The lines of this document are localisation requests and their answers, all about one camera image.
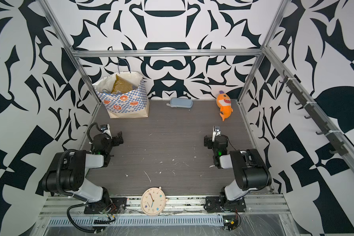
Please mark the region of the blue checkered paper bag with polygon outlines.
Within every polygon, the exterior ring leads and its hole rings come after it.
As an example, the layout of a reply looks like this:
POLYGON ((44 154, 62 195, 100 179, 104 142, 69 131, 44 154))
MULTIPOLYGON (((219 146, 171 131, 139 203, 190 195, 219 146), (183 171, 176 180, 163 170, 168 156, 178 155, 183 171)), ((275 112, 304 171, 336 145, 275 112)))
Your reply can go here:
POLYGON ((132 71, 125 59, 119 59, 127 65, 127 71, 118 71, 110 76, 99 79, 92 86, 96 95, 105 106, 111 119, 147 118, 149 99, 143 76, 132 71), (119 75, 133 85, 133 90, 124 94, 111 94, 113 84, 119 75))

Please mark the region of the gold snack bag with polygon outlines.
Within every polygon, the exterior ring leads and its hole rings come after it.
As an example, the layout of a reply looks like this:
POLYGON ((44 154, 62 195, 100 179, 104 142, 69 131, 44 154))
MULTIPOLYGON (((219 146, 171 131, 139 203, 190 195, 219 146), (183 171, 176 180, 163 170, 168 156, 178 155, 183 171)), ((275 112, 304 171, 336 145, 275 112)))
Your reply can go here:
POLYGON ((116 75, 116 80, 113 84, 111 94, 124 94, 132 90, 133 85, 131 83, 129 83, 119 75, 116 75))

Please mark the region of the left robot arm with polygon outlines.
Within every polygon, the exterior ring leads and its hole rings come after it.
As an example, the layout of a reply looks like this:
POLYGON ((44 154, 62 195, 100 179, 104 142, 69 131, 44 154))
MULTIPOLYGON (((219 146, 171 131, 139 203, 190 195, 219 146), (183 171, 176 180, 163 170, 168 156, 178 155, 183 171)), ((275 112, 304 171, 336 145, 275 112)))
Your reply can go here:
POLYGON ((114 137, 100 133, 93 138, 92 151, 69 149, 56 153, 41 181, 43 190, 89 204, 111 204, 108 190, 87 180, 86 171, 107 167, 111 161, 112 148, 123 143, 121 132, 114 137))

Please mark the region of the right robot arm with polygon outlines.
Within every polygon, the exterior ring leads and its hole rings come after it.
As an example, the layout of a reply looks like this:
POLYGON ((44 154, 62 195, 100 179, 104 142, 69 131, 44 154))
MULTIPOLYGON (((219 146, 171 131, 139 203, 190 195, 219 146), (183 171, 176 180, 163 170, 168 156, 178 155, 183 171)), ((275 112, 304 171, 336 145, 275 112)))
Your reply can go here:
POLYGON ((229 140, 224 135, 204 137, 204 146, 213 150, 213 164, 219 169, 233 170, 235 179, 220 192, 221 201, 234 202, 251 191, 271 185, 271 174, 256 149, 228 151, 229 140))

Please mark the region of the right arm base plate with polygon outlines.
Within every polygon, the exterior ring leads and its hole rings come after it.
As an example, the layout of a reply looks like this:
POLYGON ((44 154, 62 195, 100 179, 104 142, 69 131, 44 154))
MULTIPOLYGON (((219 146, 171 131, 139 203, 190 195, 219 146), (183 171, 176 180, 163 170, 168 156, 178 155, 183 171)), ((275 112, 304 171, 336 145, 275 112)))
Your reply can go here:
POLYGON ((244 199, 228 201, 223 197, 206 197, 204 210, 209 213, 245 212, 246 203, 244 199))

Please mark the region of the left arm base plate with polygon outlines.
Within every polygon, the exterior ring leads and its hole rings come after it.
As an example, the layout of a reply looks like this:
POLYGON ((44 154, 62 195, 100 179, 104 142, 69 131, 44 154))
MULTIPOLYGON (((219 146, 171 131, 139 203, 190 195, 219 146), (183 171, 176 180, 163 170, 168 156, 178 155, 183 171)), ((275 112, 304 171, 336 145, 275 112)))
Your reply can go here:
POLYGON ((95 203, 88 203, 85 206, 84 214, 117 214, 126 209, 127 198, 114 197, 110 200, 102 200, 95 203))

